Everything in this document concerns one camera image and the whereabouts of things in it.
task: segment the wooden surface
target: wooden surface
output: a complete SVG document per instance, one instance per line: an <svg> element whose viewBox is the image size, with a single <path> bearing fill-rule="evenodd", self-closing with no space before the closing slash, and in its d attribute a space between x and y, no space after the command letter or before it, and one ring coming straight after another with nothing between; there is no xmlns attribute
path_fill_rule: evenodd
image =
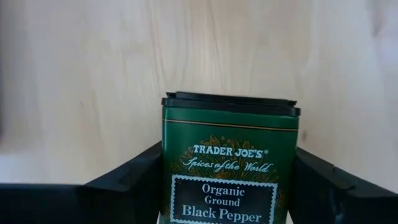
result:
<svg viewBox="0 0 398 224"><path fill-rule="evenodd" d="M290 98L299 146L398 192L397 1L1 1L0 182L85 183L166 91Z"/></svg>

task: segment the green spice tin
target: green spice tin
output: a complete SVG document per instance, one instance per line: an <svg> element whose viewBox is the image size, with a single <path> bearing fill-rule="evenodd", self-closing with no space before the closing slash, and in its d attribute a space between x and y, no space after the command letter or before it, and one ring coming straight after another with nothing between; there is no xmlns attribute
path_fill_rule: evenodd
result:
<svg viewBox="0 0 398 224"><path fill-rule="evenodd" d="M162 104L160 224L285 223L295 101L176 92Z"/></svg>

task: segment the metal tin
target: metal tin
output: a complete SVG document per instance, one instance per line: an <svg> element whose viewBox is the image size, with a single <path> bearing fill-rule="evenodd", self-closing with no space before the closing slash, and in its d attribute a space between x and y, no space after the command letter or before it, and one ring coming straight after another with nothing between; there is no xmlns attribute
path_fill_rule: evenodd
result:
<svg viewBox="0 0 398 224"><path fill-rule="evenodd" d="M285 223L300 109L290 100L168 93L160 223Z"/></svg>

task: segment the black lid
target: black lid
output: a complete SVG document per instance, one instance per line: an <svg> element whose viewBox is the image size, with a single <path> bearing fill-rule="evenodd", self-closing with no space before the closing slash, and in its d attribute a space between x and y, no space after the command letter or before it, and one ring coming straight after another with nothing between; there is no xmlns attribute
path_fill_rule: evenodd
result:
<svg viewBox="0 0 398 224"><path fill-rule="evenodd" d="M166 93L162 105L206 110L231 111L236 113L271 114L281 116L299 116L300 108L296 101L246 96L224 96L178 91Z"/></svg>

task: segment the black label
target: black label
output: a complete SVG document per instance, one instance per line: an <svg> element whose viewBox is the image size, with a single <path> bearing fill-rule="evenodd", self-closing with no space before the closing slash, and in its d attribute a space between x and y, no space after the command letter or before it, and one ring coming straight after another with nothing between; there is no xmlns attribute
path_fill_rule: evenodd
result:
<svg viewBox="0 0 398 224"><path fill-rule="evenodd" d="M277 184L173 175L174 223L272 224Z"/></svg>

